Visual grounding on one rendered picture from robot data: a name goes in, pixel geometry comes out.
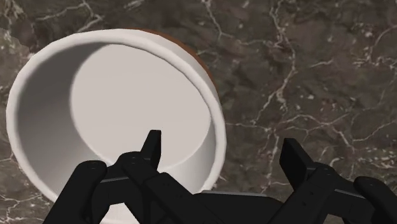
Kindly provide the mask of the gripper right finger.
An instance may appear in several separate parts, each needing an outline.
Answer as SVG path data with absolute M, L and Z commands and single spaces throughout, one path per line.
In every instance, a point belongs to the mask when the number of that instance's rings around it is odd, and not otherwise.
M 397 224 L 397 195 L 383 181 L 348 181 L 313 161 L 293 138 L 284 139 L 279 163 L 293 193 L 268 224 L 323 224 L 329 214 L 344 224 Z

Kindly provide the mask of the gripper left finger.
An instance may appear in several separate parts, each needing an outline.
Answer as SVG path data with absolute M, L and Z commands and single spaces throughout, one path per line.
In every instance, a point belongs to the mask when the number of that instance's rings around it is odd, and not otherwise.
M 211 170 L 208 147 L 173 174 L 158 171 L 161 152 L 162 133 L 151 130 L 140 151 L 121 154 L 111 166 L 100 160 L 78 164 L 43 224 L 100 224 L 115 204 L 125 204 L 139 224 L 223 224 L 188 190 Z

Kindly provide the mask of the white bowl with brown outside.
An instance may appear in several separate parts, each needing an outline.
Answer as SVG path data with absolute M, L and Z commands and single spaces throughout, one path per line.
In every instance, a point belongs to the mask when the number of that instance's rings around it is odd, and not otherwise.
M 211 189 L 226 152 L 218 93 L 175 41 L 134 29 L 82 32 L 50 43 L 18 73 L 6 130 L 26 176 L 55 200 L 85 160 L 113 164 L 162 132 L 159 169 L 187 190 Z

